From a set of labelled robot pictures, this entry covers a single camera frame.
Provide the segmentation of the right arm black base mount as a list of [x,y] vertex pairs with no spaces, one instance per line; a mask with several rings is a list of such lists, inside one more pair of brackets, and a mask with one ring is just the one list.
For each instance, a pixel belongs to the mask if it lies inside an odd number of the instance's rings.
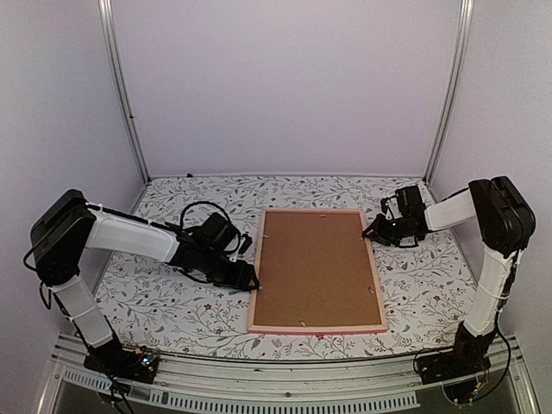
[[455,405],[471,404],[486,383],[491,366],[488,348],[478,341],[456,339],[450,351],[416,355],[413,368],[424,385],[456,380],[443,386],[444,396]]

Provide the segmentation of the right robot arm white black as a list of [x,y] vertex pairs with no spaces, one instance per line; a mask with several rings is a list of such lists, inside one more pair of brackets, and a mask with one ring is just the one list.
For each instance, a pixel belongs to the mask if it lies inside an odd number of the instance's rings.
[[484,243],[484,260],[475,299],[461,328],[479,338],[495,331],[495,318],[509,297],[523,251],[536,230],[536,217],[517,187],[506,176],[476,179],[441,202],[426,205],[416,185],[396,190],[381,201],[382,211],[361,237],[402,248],[413,240],[476,220]]

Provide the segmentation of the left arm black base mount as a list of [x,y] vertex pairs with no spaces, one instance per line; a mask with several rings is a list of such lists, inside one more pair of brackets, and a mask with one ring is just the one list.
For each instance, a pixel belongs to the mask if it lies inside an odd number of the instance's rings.
[[144,345],[126,349],[117,338],[97,348],[86,344],[84,367],[103,373],[108,378],[153,384],[160,354]]

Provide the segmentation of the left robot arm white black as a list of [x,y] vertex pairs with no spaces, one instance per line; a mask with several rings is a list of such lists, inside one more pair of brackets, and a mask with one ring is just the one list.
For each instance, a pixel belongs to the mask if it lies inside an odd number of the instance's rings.
[[204,283],[251,292],[259,288],[254,266],[242,259],[252,243],[217,206],[202,224],[157,223],[93,204],[76,189],[66,191],[33,225],[24,266],[36,273],[60,303],[94,358],[110,374],[128,367],[126,352],[80,278],[87,249],[148,257],[189,277],[196,271]]

